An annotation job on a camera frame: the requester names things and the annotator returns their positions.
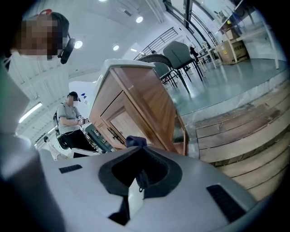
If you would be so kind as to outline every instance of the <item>wooden platform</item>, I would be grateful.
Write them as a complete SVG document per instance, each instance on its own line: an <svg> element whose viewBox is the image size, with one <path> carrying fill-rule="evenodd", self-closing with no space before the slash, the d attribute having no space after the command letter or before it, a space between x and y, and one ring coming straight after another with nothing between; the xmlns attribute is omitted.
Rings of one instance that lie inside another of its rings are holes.
<svg viewBox="0 0 290 232"><path fill-rule="evenodd" d="M257 200L272 193L290 160L290 84L227 114L196 123L200 159Z"/></svg>

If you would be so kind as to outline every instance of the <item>person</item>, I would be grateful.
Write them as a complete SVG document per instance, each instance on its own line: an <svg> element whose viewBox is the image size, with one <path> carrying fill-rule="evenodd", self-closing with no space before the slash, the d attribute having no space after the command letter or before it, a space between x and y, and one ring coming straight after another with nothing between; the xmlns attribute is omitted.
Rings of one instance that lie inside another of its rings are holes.
<svg viewBox="0 0 290 232"><path fill-rule="evenodd" d="M51 60L67 43L69 21L51 9L42 10L23 21L20 17L14 23L15 28L9 28L8 36L4 36L5 47L1 48L4 56L1 60L7 70L15 52L23 57Z"/></svg>
<svg viewBox="0 0 290 232"><path fill-rule="evenodd" d="M84 133L80 130L83 125L83 120L78 120L82 117L76 103L80 102L76 92L70 92L66 101L58 106L57 117L59 133L68 147L79 148L88 151L96 151L87 141ZM74 154L74 158L83 157L87 155Z"/></svg>
<svg viewBox="0 0 290 232"><path fill-rule="evenodd" d="M195 58L198 57L198 53L194 50L193 46L189 47L190 54L192 54Z"/></svg>
<svg viewBox="0 0 290 232"><path fill-rule="evenodd" d="M69 159L68 156L64 155L64 154L61 154L55 147L54 145L49 141L48 137L45 136L43 138L44 142L46 144L48 144L48 148L49 148L49 151L51 153L51 155L53 156L53 159L54 160L67 160Z"/></svg>

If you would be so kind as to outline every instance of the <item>white ceiling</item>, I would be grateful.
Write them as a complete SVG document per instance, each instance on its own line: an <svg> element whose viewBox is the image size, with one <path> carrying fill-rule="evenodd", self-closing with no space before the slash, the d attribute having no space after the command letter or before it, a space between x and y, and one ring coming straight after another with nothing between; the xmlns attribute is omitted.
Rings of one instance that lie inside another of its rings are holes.
<svg viewBox="0 0 290 232"><path fill-rule="evenodd" d="M53 115L69 92L68 83L75 80L93 81L95 73L108 58L121 58L140 37L146 36L158 20L146 1L152 0L41 0L27 12L35 15L43 9L52 9L67 17L69 33L83 46L74 49L68 63L59 59L34 61L13 54L9 73L30 98L31 107L43 105L19 124L17 132L35 142L53 128ZM122 12L126 10L131 16ZM143 16L142 23L136 18ZM113 51L118 44L119 50Z"/></svg>

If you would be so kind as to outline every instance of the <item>black railing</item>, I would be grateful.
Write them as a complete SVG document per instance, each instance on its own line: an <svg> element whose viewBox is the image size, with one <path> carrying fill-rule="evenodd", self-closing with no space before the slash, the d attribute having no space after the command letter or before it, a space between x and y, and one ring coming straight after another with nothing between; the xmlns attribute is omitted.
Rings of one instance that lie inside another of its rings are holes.
<svg viewBox="0 0 290 232"><path fill-rule="evenodd" d="M172 27L169 30L165 31L163 34L158 36L153 42L151 42L146 48L142 50L142 52L139 53L138 56L135 57L134 60L137 60L142 57L142 54L150 55L152 51L158 51L158 49L165 44L166 42L170 41L174 37L176 37L178 33L175 31L175 29Z"/></svg>

